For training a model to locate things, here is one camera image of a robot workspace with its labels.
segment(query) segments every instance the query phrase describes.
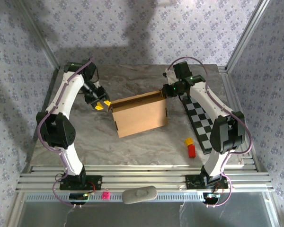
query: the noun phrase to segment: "yellow lego brick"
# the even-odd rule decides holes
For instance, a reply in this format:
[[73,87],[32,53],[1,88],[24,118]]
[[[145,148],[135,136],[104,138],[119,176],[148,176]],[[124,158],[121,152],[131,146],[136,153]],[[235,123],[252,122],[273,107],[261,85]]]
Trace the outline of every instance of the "yellow lego brick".
[[189,146],[189,145],[194,144],[194,141],[193,141],[192,138],[187,138],[187,139],[185,140],[185,144],[186,144],[186,146]]
[[97,106],[95,107],[96,110],[103,110],[104,107],[100,102],[97,102]]
[[111,102],[108,101],[108,100],[105,100],[104,103],[105,103],[107,106],[110,106],[110,103],[111,103]]

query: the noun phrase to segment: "marble tabletop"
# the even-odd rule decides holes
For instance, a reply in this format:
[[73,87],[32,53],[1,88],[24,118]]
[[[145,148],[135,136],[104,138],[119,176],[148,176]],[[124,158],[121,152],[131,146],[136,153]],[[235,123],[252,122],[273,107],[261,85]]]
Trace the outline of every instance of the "marble tabletop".
[[[227,104],[227,98],[218,68],[206,65],[209,86]],[[116,65],[98,66],[99,81],[111,100],[159,90],[167,79],[163,77],[166,65]],[[204,75],[199,65],[190,65],[193,75]],[[62,80],[61,69],[55,82],[51,100]],[[70,122],[76,129],[75,148],[84,165],[191,165],[199,167],[208,159],[196,139],[184,107],[177,97],[167,99],[169,123],[166,126],[135,135],[119,138],[112,113],[96,111],[78,94],[72,106]],[[196,158],[188,157],[186,138],[192,137],[196,146]],[[228,164],[237,164],[233,155]],[[61,165],[57,154],[45,149],[38,141],[31,165]]]

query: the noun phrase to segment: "patterned wallpaper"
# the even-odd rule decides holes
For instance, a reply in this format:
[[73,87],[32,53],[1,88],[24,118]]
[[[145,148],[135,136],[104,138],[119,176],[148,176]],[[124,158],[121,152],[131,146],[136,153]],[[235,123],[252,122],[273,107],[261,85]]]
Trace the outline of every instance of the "patterned wallpaper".
[[0,1],[0,226],[35,141],[53,69],[11,3]]
[[24,0],[58,62],[226,65],[258,0]]
[[284,212],[284,0],[272,0],[231,72]]

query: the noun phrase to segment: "black and white checkerboard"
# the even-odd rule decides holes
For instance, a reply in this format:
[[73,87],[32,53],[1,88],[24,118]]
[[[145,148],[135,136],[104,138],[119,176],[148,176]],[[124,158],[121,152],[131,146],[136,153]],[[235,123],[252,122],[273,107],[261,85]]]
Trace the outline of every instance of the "black and white checkerboard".
[[212,145],[209,137],[212,132],[213,122],[207,112],[193,98],[181,96],[180,100],[185,108],[191,125],[195,131],[195,135],[199,141],[203,153],[210,154]]

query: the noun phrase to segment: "brown cardboard box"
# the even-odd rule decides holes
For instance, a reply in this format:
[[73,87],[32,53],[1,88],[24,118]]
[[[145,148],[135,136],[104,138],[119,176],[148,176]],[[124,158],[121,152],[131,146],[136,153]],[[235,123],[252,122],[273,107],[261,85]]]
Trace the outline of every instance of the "brown cardboard box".
[[168,123],[160,90],[113,101],[110,108],[120,138]]

